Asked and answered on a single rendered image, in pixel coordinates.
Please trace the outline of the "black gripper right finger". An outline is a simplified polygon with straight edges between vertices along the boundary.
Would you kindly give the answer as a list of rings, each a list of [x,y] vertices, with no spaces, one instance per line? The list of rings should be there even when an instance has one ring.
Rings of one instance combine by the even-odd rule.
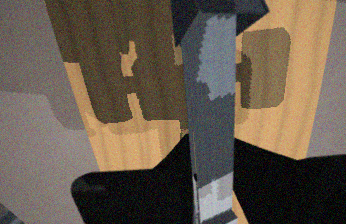
[[[346,189],[346,154],[296,160],[235,138],[232,190],[248,224],[319,224]]]

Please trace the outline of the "light wooden board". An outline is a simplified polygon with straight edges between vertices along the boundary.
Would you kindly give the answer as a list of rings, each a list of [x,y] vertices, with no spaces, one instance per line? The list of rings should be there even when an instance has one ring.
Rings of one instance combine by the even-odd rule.
[[[305,159],[337,0],[265,0],[236,37],[235,138]],[[153,169],[188,132],[170,0],[44,0],[100,171]]]

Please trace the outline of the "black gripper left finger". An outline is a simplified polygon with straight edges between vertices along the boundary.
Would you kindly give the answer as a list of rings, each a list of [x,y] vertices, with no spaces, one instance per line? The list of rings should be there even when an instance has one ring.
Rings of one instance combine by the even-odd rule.
[[[70,193],[84,224],[141,217],[194,224],[189,134],[153,169],[89,172],[71,184]]]

